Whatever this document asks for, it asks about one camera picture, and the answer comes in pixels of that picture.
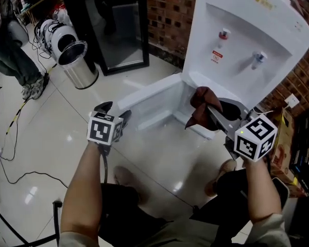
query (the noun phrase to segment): black pants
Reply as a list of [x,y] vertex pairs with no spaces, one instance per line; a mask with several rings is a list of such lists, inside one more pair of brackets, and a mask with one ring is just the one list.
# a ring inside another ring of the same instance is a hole
[[[245,169],[224,174],[216,184],[218,196],[190,218],[219,225],[215,243],[230,244],[249,221],[247,189]],[[103,184],[102,198],[104,217],[98,235],[115,247],[135,246],[167,223],[138,208],[138,194],[131,187]]]

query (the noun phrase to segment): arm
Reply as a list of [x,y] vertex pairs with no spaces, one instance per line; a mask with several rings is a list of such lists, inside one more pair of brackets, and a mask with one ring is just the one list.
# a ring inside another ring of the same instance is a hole
[[61,232],[75,232],[98,242],[97,233],[102,213],[100,153],[89,142],[65,195]]
[[271,214],[281,214],[279,194],[263,160],[246,160],[248,180],[248,211],[252,223],[268,218]]

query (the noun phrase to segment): brown cloth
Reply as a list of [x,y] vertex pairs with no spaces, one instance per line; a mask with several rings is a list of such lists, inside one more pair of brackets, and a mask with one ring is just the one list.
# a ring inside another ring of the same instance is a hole
[[196,93],[191,97],[190,104],[196,110],[186,123],[185,128],[201,125],[211,131],[218,130],[218,127],[210,117],[211,113],[207,106],[211,105],[221,113],[223,112],[223,108],[215,93],[210,88],[204,86],[198,87]]

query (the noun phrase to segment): sleeve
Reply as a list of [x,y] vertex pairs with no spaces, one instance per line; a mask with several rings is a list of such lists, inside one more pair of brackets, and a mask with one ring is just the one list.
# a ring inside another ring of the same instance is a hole
[[59,247],[99,247],[98,242],[83,234],[74,232],[61,233]]
[[290,247],[284,226],[283,216],[272,214],[267,219],[253,225],[246,243],[264,243],[270,247]]

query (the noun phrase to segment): water dispenser door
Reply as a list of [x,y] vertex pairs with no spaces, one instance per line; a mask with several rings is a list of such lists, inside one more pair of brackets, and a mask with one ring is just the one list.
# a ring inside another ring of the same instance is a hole
[[140,131],[174,114],[183,85],[181,74],[174,74],[126,96],[117,104],[120,111],[132,111],[129,124]]

